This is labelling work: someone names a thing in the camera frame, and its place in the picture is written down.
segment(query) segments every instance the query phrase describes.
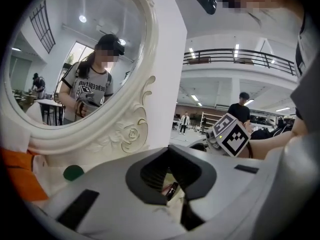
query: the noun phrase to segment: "window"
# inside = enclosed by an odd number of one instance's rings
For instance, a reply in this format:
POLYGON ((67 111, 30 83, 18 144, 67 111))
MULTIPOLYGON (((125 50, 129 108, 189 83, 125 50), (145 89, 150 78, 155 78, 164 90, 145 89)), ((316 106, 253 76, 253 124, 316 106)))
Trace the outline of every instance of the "window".
POLYGON ((92 49, 92 48, 90 48, 88 46, 85 46, 85 45, 83 45, 81 43, 76 42, 73 45, 73 47, 72 47, 72 49, 71 49, 71 51, 70 51, 65 63, 73 65, 74 63, 80 62, 83 59, 85 59, 93 51, 94 51, 94 49, 92 49))
MULTIPOLYGON (((85 59, 86 57, 88 57, 88 55, 90 55, 92 52, 94 51, 94 49, 85 46, 81 43, 75 42, 75 44, 73 45, 69 55, 67 56, 67 59, 65 60, 65 63, 73 65, 76 62, 80 62, 83 59, 85 59)), ((56 88, 56 93, 58 94, 62 85, 61 79, 64 77, 65 73, 68 71, 67 68, 63 68, 61 70, 59 79, 58 79, 58 86, 56 88)))
POLYGON ((33 10, 30 20, 36 35, 49 54, 56 42, 49 25, 46 0, 33 10))

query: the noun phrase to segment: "woman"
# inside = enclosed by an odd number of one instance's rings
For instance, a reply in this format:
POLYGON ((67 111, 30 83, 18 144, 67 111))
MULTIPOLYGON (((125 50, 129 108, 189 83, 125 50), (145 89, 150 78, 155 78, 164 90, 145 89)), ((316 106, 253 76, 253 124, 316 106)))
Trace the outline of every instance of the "woman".
MULTIPOLYGON (((295 71, 299 78, 303 77, 309 69, 311 62, 317 56, 320 47, 320 32, 317 0, 223 0, 232 8, 272 9, 286 8, 293 12, 301 22, 301 30, 298 35, 298 44, 295 54, 295 71)), ((276 137, 263 140, 251 140, 250 147, 245 148, 238 156, 242 158, 252 157, 265 159, 267 153, 275 148, 284 147, 292 138, 308 134, 306 124, 298 109, 292 131, 287 131, 276 137)))
POLYGON ((94 103, 98 106, 113 94, 113 80, 106 68, 112 68, 119 55, 124 55, 124 47, 113 34, 106 34, 97 43, 94 52, 86 61, 75 63, 63 76, 59 99, 65 106, 63 124, 68 125, 87 115, 87 106, 76 100, 79 86, 86 86, 94 93, 94 103))

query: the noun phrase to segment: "orange object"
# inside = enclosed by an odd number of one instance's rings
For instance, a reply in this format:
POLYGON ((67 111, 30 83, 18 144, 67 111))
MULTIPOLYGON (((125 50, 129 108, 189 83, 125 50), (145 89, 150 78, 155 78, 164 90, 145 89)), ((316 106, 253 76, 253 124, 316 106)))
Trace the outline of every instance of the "orange object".
POLYGON ((29 202, 47 200, 47 194, 33 173, 33 159, 36 154, 4 148, 1 148, 1 153, 7 172, 21 198, 29 202))

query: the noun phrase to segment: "person in white clothes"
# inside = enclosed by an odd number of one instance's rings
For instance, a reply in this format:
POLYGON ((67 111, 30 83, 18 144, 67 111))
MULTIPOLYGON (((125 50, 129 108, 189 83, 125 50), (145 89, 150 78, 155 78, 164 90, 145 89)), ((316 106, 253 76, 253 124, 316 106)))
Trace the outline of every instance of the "person in white clothes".
POLYGON ((181 127, 180 127, 180 133, 182 132, 183 129, 183 135, 186 135, 186 127, 190 123, 190 117, 188 116, 188 112, 186 111, 184 115, 181 117, 181 127))

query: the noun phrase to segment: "mirror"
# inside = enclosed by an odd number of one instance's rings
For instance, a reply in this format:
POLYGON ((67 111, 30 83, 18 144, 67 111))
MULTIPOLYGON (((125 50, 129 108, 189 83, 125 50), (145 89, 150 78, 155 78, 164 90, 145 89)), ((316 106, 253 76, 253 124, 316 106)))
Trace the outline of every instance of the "mirror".
POLYGON ((78 122, 127 82, 145 37, 145 15, 132 0, 39 1, 12 47, 12 95, 35 121, 78 122))

